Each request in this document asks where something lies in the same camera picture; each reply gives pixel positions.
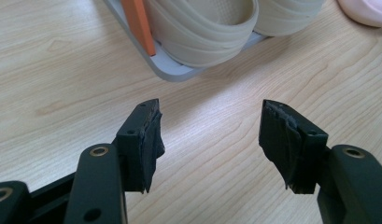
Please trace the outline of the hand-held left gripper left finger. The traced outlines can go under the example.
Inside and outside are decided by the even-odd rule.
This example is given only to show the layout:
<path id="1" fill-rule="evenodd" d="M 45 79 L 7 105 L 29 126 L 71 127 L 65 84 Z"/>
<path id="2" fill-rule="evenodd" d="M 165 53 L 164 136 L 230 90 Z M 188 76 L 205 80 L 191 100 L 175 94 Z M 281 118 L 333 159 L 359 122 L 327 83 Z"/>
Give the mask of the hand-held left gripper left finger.
<path id="1" fill-rule="evenodd" d="M 150 190 L 156 161 L 165 152 L 161 118 L 159 100 L 148 100 L 135 107 L 116 134 L 114 146 L 119 152 L 125 191 Z"/>

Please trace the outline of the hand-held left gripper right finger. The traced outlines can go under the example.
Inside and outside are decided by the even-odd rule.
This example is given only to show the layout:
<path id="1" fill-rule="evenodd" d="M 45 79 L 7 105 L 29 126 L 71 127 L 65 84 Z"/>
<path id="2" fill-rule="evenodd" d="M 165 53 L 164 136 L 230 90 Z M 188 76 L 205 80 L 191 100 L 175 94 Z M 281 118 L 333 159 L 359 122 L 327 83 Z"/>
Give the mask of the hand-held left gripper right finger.
<path id="1" fill-rule="evenodd" d="M 288 105 L 262 103 L 259 145 L 295 194 L 313 194 L 328 134 Z"/>

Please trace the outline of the white plastic storage box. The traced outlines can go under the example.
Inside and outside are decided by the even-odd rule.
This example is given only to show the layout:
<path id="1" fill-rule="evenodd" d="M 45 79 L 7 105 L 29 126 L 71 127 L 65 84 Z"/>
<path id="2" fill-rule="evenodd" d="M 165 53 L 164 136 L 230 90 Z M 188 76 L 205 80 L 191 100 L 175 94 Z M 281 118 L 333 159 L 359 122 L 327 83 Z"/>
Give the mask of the white plastic storage box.
<path id="1" fill-rule="evenodd" d="M 104 1 L 158 77 L 171 82 L 180 82 L 195 77 L 207 68 L 213 67 L 190 67 L 171 58 L 152 36 L 145 0 Z M 241 51 L 260 41 L 262 41 L 262 37 L 256 34 L 253 29 L 251 36 Z"/>

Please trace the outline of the cream perforated clog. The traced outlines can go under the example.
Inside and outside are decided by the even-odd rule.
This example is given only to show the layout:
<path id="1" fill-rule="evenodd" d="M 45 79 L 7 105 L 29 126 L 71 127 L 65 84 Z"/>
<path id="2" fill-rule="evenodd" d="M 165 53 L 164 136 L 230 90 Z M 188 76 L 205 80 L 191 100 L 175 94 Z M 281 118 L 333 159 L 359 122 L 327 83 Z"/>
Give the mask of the cream perforated clog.
<path id="1" fill-rule="evenodd" d="M 254 31 L 260 35 L 291 35 L 316 18 L 324 0 L 258 0 L 259 16 Z"/>
<path id="2" fill-rule="evenodd" d="M 178 63 L 209 67 L 230 60 L 257 23 L 257 0 L 145 0 L 152 36 Z"/>

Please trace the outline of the pink slipper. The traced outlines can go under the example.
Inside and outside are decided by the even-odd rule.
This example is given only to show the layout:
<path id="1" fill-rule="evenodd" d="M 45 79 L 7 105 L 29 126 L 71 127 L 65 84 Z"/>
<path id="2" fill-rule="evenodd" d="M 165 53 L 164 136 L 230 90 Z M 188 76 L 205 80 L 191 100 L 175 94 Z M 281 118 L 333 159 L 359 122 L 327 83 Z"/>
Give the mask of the pink slipper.
<path id="1" fill-rule="evenodd" d="M 343 12 L 358 23 L 382 27 L 382 0 L 337 0 Z"/>

